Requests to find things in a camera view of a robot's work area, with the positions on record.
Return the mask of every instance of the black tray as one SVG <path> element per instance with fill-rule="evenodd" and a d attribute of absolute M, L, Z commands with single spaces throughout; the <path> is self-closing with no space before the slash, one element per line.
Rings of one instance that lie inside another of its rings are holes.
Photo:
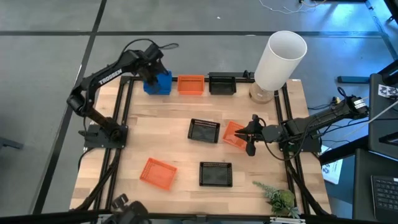
<path fill-rule="evenodd" d="M 232 163 L 200 162 L 199 185 L 207 187 L 232 187 Z"/>
<path fill-rule="evenodd" d="M 236 93 L 235 77 L 209 77 L 209 92 L 212 95 L 232 95 Z"/>
<path fill-rule="evenodd" d="M 198 141 L 217 143 L 219 132 L 220 132 L 219 123 L 211 121 L 203 121 L 199 119 L 191 119 L 188 138 Z"/>

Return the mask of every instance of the orange tray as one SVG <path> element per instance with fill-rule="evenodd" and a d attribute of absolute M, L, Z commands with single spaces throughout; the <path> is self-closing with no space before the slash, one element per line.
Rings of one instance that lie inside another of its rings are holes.
<path fill-rule="evenodd" d="M 244 126 L 241 126 L 238 123 L 235 123 L 233 121 L 230 121 L 228 123 L 228 126 L 226 127 L 223 140 L 224 142 L 227 142 L 228 144 L 231 144 L 233 146 L 236 146 L 240 149 L 246 150 L 246 144 L 247 142 L 244 141 L 243 139 L 240 139 L 235 136 L 235 131 L 244 128 Z"/>
<path fill-rule="evenodd" d="M 177 168 L 164 162 L 149 158 L 140 180 L 158 186 L 165 190 L 170 190 Z"/>
<path fill-rule="evenodd" d="M 179 75 L 177 90 L 181 95 L 202 95 L 205 91 L 205 76 Z"/>

